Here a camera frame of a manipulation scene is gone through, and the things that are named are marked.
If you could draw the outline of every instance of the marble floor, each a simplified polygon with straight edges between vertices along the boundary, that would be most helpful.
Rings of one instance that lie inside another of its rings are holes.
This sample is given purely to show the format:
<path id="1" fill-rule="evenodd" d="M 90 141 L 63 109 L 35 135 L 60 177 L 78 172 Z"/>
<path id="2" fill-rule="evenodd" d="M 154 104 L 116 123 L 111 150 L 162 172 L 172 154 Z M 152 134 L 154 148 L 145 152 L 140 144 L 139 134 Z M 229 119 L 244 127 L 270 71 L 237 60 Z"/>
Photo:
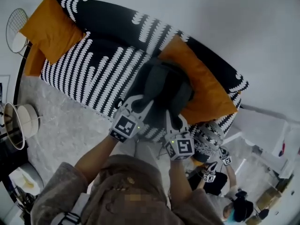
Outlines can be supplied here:
<path id="1" fill-rule="evenodd" d="M 38 115 L 42 116 L 38 133 L 29 138 L 27 144 L 29 160 L 45 184 L 61 162 L 74 165 L 84 153 L 105 138 L 111 126 L 111 121 L 106 117 L 69 99 L 38 77 L 22 77 L 18 103 L 31 104 Z M 255 165 L 251 148 L 242 139 L 235 139 L 226 146 L 233 156 L 233 168 L 239 168 L 239 187 L 248 192 L 249 200 L 256 201 L 262 192 L 276 181 L 266 167 Z M 153 153 L 158 155 L 160 148 L 160 145 L 154 145 Z M 159 157 L 157 165 L 167 193 L 170 185 L 170 162 L 165 151 L 162 151 L 162 154 L 164 155 Z M 188 169 L 193 167 L 189 161 L 185 161 L 185 166 Z"/>

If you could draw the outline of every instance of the orange cushion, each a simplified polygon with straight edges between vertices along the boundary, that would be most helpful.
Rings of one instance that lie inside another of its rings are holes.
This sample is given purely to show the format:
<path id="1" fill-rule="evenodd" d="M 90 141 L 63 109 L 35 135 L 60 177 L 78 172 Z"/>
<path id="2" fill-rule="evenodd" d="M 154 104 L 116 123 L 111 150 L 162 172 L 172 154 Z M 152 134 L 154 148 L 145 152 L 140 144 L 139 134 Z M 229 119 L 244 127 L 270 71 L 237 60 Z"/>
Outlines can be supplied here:
<path id="1" fill-rule="evenodd" d="M 45 59 L 45 55 L 41 52 L 38 46 L 32 45 L 25 63 L 25 75 L 40 76 Z"/>
<path id="2" fill-rule="evenodd" d="M 43 0 L 20 32 L 39 47 L 50 64 L 84 37 L 56 0 Z"/>
<path id="3" fill-rule="evenodd" d="M 237 112 L 222 85 L 178 35 L 165 47 L 159 58 L 178 63 L 190 79 L 195 94 L 181 111 L 188 124 L 210 121 Z"/>

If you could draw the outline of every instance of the person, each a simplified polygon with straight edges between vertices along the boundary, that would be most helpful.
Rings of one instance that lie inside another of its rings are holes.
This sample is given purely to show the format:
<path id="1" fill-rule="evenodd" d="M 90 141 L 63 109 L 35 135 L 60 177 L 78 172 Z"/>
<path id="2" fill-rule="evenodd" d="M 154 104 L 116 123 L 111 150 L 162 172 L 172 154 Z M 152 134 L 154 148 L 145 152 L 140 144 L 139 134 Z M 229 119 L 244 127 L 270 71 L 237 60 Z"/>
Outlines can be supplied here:
<path id="1" fill-rule="evenodd" d="M 192 191 L 181 161 L 170 162 L 172 209 L 167 207 L 152 145 L 107 136 L 75 166 L 62 163 L 35 201 L 32 224 L 223 224 L 205 191 Z"/>
<path id="2" fill-rule="evenodd" d="M 227 176 L 221 172 L 216 172 L 213 183 L 206 183 L 204 179 L 201 179 L 196 189 L 204 189 L 207 192 L 210 203 L 222 221 L 226 223 L 243 222 L 252 214 L 253 203 L 246 200 L 246 192 L 238 191 L 235 172 L 230 164 L 225 165 L 225 168 L 230 189 L 224 197 L 219 195 L 227 182 Z"/>

